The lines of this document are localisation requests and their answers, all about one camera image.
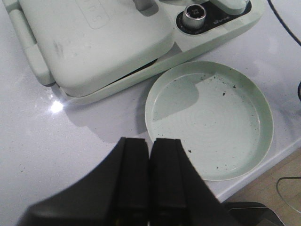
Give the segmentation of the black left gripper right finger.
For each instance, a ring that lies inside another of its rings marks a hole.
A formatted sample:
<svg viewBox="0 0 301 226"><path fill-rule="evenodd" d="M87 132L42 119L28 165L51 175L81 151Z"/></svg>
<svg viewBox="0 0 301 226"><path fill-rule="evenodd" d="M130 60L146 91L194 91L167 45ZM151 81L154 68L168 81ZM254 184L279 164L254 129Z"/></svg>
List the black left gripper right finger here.
<svg viewBox="0 0 301 226"><path fill-rule="evenodd" d="M150 225L239 225L197 173L179 139L158 138L152 146Z"/></svg>

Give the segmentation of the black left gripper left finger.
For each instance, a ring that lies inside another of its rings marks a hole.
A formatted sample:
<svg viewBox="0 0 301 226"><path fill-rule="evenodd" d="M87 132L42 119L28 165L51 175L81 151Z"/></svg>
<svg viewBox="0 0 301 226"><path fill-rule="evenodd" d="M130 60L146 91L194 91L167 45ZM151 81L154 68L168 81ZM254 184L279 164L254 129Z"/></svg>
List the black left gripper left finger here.
<svg viewBox="0 0 301 226"><path fill-rule="evenodd" d="M107 157L67 189L30 206L24 226L146 226L148 147L122 137Z"/></svg>

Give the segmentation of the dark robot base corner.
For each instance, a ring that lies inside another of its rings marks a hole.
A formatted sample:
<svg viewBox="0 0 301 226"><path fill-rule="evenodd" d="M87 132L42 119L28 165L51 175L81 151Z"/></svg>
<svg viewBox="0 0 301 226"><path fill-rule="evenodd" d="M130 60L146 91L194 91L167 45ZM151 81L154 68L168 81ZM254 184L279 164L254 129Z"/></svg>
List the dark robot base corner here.
<svg viewBox="0 0 301 226"><path fill-rule="evenodd" d="M242 226L285 226L272 209L259 202L225 202L223 205Z"/></svg>

